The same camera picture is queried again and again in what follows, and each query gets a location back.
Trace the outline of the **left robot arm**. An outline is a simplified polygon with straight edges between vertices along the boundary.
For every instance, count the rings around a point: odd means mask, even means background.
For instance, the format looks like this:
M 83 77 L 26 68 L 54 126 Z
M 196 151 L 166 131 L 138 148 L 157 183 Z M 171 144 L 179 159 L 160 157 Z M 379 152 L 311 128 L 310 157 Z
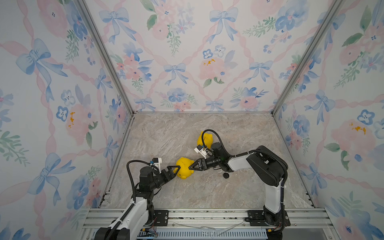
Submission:
M 161 187 L 179 173 L 180 166 L 168 166 L 159 170 L 158 167 L 146 163 L 140 170 L 140 181 L 133 182 L 130 170 L 131 163 L 142 162 L 133 160 L 127 163 L 127 172 L 133 187 L 133 195 L 129 206 L 107 228 L 100 228 L 95 234 L 96 240 L 135 240 L 145 226 L 152 226 L 156 220 L 153 198 L 154 190 Z

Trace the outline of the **yellow piggy bank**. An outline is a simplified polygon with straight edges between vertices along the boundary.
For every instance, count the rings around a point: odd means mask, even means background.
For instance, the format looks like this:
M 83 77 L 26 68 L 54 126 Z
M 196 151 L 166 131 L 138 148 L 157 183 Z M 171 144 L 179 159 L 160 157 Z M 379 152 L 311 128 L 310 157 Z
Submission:
M 186 178 L 190 177 L 194 173 L 194 171 L 189 170 L 189 166 L 193 162 L 193 160 L 187 158 L 180 158 L 176 163 L 176 165 L 181 166 L 181 169 L 177 176 L 182 180 L 185 180 Z
M 213 135 L 209 133 L 204 133 L 203 139 L 206 147 L 210 149 L 214 141 Z M 197 145 L 203 146 L 202 133 L 198 137 Z

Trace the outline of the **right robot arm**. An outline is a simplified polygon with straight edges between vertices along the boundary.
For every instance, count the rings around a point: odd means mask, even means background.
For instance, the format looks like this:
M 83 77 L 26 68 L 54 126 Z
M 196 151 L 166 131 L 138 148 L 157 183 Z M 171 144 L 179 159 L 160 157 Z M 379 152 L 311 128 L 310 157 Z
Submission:
M 266 226 L 275 226 L 281 231 L 288 224 L 284 205 L 284 188 L 288 179 L 288 165 L 265 146 L 259 146 L 238 155 L 231 155 L 221 143 L 213 143 L 210 149 L 197 146 L 195 152 L 203 157 L 189 165 L 191 171 L 206 171 L 220 167 L 225 173 L 253 169 L 265 184 L 266 200 L 263 210 L 255 216 L 249 213 L 247 222 L 263 221 Z

